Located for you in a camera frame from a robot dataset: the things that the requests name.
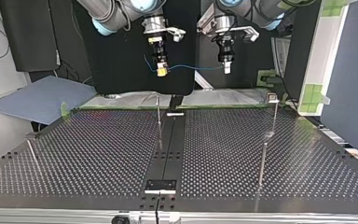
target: green tape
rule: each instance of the green tape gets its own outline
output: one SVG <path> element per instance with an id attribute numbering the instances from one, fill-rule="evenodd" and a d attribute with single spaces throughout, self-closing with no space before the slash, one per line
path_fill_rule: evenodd
<path id="1" fill-rule="evenodd" d="M 322 17 L 337 17 L 341 15 L 342 8 L 345 7 L 347 0 L 325 0 Z"/>
<path id="2" fill-rule="evenodd" d="M 323 85 L 306 85 L 304 90 L 304 96 L 300 107 L 300 112 L 316 113 L 318 105 L 322 102 L 322 88 Z"/>
<path id="3" fill-rule="evenodd" d="M 262 81 L 261 78 L 262 77 L 276 77 L 276 76 L 277 75 L 275 74 L 275 70 L 273 70 L 273 69 L 258 71 L 257 86 L 258 87 L 274 87 L 273 84 L 267 84 L 267 82 Z"/>
<path id="4" fill-rule="evenodd" d="M 79 110 L 157 110 L 156 106 L 110 106 L 110 105 L 93 105 L 93 106 L 82 106 Z M 161 106 L 160 109 L 168 109 L 167 106 Z"/>
<path id="5" fill-rule="evenodd" d="M 249 109 L 267 108 L 270 105 L 181 105 L 178 109 Z"/>
<path id="6" fill-rule="evenodd" d="M 68 119 L 71 115 L 71 112 L 68 110 L 68 104 L 66 102 L 63 102 L 61 104 L 61 116 L 64 119 Z"/>

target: metal bracket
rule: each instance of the metal bracket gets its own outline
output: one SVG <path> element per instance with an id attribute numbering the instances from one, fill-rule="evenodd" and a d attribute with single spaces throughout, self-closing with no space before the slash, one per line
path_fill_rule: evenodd
<path id="1" fill-rule="evenodd" d="M 176 180 L 148 180 L 145 194 L 176 194 Z"/>
<path id="2" fill-rule="evenodd" d="M 207 35 L 213 30 L 214 26 L 215 26 L 214 4 L 211 4 L 211 6 L 208 8 L 208 10 L 204 13 L 204 15 L 197 23 L 198 32 Z"/>
<path id="3" fill-rule="evenodd" d="M 228 28 L 217 30 L 217 34 L 223 34 L 228 31 Z M 243 38 L 244 41 L 247 42 L 255 42 L 257 38 L 260 36 L 260 34 L 253 28 L 252 26 L 242 26 L 242 27 L 235 27 L 229 29 L 229 31 L 244 31 L 246 33 L 246 36 Z"/>

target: vertical post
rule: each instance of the vertical post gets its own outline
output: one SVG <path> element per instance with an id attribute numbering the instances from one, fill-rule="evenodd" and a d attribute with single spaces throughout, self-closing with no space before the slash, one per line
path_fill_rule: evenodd
<path id="1" fill-rule="evenodd" d="M 263 152 L 261 155 L 260 176 L 258 177 L 258 186 L 260 188 L 263 186 L 263 176 L 264 176 L 264 167 L 266 165 L 267 146 L 268 146 L 268 143 L 267 142 L 264 143 Z"/>
<path id="2" fill-rule="evenodd" d="M 37 157 L 36 157 L 36 155 L 34 154 L 34 148 L 33 148 L 33 146 L 32 146 L 31 140 L 30 140 L 30 139 L 27 139 L 27 143 L 28 143 L 29 149 L 31 150 L 32 157 L 34 158 L 34 160 L 37 161 Z"/>

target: metal rod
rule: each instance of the metal rod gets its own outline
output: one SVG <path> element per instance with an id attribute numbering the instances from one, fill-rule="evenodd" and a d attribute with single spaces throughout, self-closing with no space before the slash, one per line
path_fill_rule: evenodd
<path id="1" fill-rule="evenodd" d="M 278 114 L 278 103 L 275 104 L 274 122 L 272 123 L 272 132 L 275 133 L 275 122 Z"/>
<path id="2" fill-rule="evenodd" d="M 36 155 L 34 154 L 34 148 L 32 147 L 31 140 L 28 139 L 28 140 L 27 140 L 27 143 L 28 143 L 28 147 L 29 147 L 30 150 L 31 150 L 32 157 L 34 158 L 34 160 L 37 161 L 37 157 L 36 157 Z"/>
<path id="3" fill-rule="evenodd" d="M 259 187 L 263 186 L 263 176 L 264 176 L 264 166 L 266 164 L 267 146 L 268 146 L 268 143 L 264 143 L 263 152 L 261 155 L 260 177 L 258 178 L 258 186 Z"/>
<path id="4" fill-rule="evenodd" d="M 160 109 L 159 109 L 159 94 L 157 93 L 157 113 L 158 113 L 158 126 L 161 129 L 161 113 L 160 113 Z"/>

